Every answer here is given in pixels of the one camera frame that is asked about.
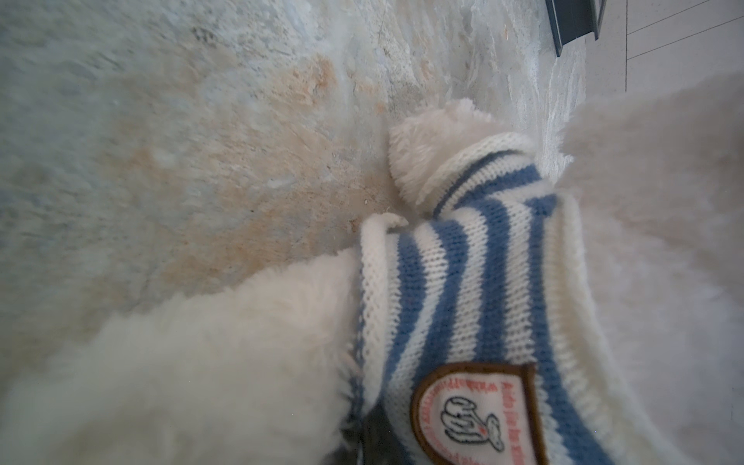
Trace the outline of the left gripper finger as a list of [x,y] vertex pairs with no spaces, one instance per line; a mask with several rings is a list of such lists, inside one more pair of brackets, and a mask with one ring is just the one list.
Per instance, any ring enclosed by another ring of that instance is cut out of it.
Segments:
[[362,422],[356,462],[361,465],[403,465],[407,463],[382,405],[376,406]]

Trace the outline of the blue white striped sweater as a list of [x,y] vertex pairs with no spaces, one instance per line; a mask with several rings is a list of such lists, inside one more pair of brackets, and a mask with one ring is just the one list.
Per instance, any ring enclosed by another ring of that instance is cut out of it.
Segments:
[[518,133],[432,174],[389,157],[424,222],[360,231],[354,414],[380,407],[400,464],[683,464],[610,356],[575,200]]

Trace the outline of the white teddy bear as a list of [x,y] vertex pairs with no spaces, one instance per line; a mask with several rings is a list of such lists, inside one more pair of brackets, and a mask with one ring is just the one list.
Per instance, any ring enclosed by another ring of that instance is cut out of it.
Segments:
[[[412,149],[415,174],[432,174],[502,133],[516,132],[451,101],[394,126],[389,157]],[[619,374],[683,464],[741,463],[743,431],[729,414],[743,397],[742,75],[584,104],[562,148],[573,163],[557,182],[531,153],[579,208],[588,286]],[[398,190],[412,231],[424,217]],[[393,213],[366,220],[380,214]],[[359,241],[111,317],[13,384],[2,462],[329,464],[357,450],[371,412],[354,414],[361,276]]]

